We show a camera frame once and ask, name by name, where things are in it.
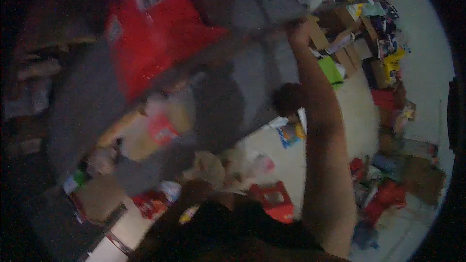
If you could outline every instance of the dark hair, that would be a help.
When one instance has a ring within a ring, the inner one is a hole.
[[[286,83],[272,95],[273,105],[278,115],[286,117],[302,107],[304,92],[300,83]]]

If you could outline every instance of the person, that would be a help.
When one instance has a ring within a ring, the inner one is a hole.
[[[307,114],[302,218],[280,223],[254,196],[217,195],[187,183],[129,261],[347,261],[356,224],[345,129],[335,92],[309,50],[306,20],[288,29]],[[191,221],[183,211],[201,204]]]

